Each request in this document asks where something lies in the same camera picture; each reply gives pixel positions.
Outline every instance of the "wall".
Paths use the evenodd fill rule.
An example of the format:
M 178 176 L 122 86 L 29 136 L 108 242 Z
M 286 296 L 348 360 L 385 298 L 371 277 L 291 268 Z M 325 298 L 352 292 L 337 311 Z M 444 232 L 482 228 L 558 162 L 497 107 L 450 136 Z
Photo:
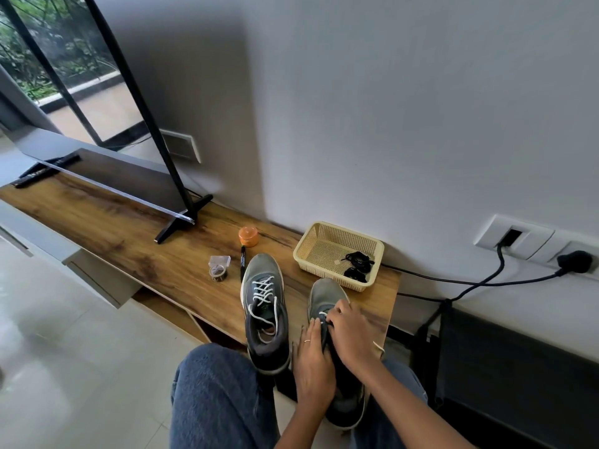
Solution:
M 599 236 L 599 0 L 97 1 L 159 125 L 201 143 L 186 172 L 228 205 L 471 281 L 497 267 L 472 244 L 496 212 Z M 502 277 L 549 272 L 510 258 Z M 562 278 L 462 305 L 599 359 L 598 295 Z M 393 322 L 433 308 L 400 298 Z

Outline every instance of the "shoe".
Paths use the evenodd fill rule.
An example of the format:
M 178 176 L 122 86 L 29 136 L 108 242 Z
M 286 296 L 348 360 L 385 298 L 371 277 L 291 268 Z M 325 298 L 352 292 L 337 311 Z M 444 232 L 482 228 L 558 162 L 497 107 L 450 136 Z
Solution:
M 253 257 L 241 282 L 241 304 L 246 313 L 247 352 L 264 375 L 281 373 L 291 360 L 283 290 L 283 274 L 274 258 Z
M 325 416 L 340 430 L 351 430 L 362 420 L 368 394 L 360 380 L 339 359 L 328 331 L 330 323 L 327 324 L 326 315 L 340 299 L 347 299 L 349 302 L 348 295 L 337 282 L 333 279 L 317 280 L 312 286 L 308 300 L 308 320 L 311 318 L 320 320 L 320 343 L 323 350 L 329 347 L 335 366 L 337 389 Z

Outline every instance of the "leg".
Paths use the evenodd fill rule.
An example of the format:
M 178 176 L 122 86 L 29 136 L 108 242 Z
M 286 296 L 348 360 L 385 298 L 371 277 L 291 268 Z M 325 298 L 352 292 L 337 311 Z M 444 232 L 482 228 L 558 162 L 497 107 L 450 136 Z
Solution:
M 386 359 L 383 364 L 395 379 L 406 386 L 416 397 L 421 398 L 425 403 L 428 401 L 420 381 L 407 365 L 394 359 Z M 350 447 L 354 449 L 367 447 L 405 449 L 395 428 L 372 396 L 362 422 L 352 431 Z
M 177 369 L 171 401 L 172 449 L 271 448 L 279 440 L 272 379 L 228 348 L 191 351 Z

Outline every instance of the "person's left hand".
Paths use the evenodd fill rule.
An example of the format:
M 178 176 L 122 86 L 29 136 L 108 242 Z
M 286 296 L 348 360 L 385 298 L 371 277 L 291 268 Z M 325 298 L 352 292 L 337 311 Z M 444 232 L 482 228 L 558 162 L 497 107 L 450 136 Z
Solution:
M 299 342 L 293 346 L 293 370 L 298 406 L 313 409 L 324 416 L 335 396 L 335 367 L 329 348 L 322 352 L 320 320 L 312 319 L 302 327 Z

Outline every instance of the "orange container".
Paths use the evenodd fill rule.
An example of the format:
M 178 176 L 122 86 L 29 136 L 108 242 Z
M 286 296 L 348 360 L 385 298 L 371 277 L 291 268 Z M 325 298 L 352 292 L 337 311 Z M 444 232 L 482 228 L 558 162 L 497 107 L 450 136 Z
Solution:
M 256 227 L 245 226 L 239 230 L 239 241 L 246 247 L 254 247 L 259 239 L 260 235 Z

